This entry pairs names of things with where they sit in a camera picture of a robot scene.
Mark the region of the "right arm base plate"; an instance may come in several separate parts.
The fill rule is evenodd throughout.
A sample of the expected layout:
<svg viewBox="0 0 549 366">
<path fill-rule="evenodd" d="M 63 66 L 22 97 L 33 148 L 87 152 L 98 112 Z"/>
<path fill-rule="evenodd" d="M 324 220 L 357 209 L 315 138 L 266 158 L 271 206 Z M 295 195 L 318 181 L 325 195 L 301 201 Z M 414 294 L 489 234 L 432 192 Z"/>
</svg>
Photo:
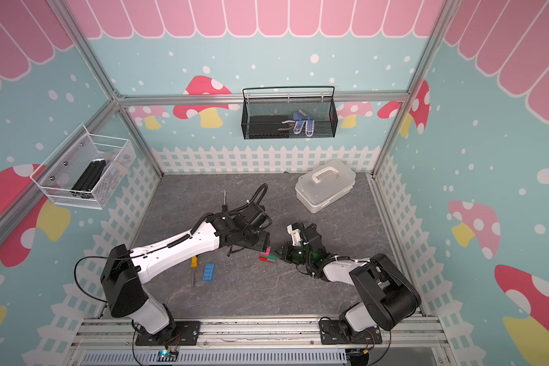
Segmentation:
<svg viewBox="0 0 549 366">
<path fill-rule="evenodd" d="M 324 345 L 380 345 L 383 340 L 381 331 L 377 326 L 369 327 L 362 331 L 352 330 L 348 323 L 341 320 L 331 320 L 322 317 L 318 321 L 320 341 Z"/>
</svg>

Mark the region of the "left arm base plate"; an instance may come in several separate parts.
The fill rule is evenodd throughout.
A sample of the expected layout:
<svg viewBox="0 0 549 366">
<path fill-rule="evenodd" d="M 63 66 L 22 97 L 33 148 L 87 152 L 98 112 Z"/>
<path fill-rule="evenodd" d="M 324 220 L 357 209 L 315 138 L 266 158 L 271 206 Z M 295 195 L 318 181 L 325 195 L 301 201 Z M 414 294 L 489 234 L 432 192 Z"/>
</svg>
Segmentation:
<svg viewBox="0 0 549 366">
<path fill-rule="evenodd" d="M 200 335 L 201 322 L 171 322 L 152 335 L 145 329 L 137 331 L 137 346 L 196 346 Z"/>
</svg>

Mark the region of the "red lego brick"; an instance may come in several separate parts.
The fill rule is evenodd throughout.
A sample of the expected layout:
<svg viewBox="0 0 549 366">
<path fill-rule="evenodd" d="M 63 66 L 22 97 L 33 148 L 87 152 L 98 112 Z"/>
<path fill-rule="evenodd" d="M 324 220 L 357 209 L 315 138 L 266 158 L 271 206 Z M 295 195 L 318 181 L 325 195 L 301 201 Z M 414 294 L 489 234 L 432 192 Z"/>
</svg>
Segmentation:
<svg viewBox="0 0 549 366">
<path fill-rule="evenodd" d="M 276 260 L 276 258 L 259 256 L 259 261 L 262 262 L 276 263 Z"/>
</svg>

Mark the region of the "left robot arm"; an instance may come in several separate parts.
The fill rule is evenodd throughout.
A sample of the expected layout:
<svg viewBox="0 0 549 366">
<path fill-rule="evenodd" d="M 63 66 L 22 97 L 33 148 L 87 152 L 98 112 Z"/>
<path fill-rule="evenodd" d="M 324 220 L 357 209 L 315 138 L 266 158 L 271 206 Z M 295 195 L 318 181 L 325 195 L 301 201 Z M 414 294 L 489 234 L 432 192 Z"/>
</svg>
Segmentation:
<svg viewBox="0 0 549 366">
<path fill-rule="evenodd" d="M 183 233 L 154 244 L 128 249 L 124 244 L 104 256 L 100 277 L 104 298 L 92 299 L 108 305 L 111 317 L 129 318 L 140 330 L 159 336 L 175 329 L 174 317 L 144 285 L 164 271 L 203 253 L 238 246 L 264 252 L 269 245 L 266 229 L 271 218 L 262 205 L 248 203 L 237 210 L 227 207 L 219 213 L 206 213 Z"/>
</svg>

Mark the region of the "long blue lego brick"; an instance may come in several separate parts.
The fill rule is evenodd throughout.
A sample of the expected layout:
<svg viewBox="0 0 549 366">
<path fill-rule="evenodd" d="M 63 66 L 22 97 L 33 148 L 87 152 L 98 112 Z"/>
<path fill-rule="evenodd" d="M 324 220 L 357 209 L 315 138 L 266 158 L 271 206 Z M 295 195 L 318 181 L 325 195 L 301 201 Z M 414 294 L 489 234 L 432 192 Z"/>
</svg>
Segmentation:
<svg viewBox="0 0 549 366">
<path fill-rule="evenodd" d="M 203 281 L 212 282 L 214 278 L 215 264 L 207 263 L 204 267 Z"/>
</svg>

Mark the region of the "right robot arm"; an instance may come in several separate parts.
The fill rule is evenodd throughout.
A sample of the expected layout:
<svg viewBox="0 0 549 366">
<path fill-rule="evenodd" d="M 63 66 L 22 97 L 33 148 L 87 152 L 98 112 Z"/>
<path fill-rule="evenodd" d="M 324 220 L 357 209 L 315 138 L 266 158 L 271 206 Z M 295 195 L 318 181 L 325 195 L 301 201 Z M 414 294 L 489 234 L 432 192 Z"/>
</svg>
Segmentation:
<svg viewBox="0 0 549 366">
<path fill-rule="evenodd" d="M 320 331 L 346 343 L 376 341 L 374 333 L 391 331 L 411 317 L 422 299 L 406 276 L 382 253 L 369 259 L 353 259 L 328 253 L 317 225 L 287 226 L 291 243 L 278 257 L 313 279 L 355 287 L 360 301 L 340 314 L 337 321 L 323 319 Z"/>
</svg>

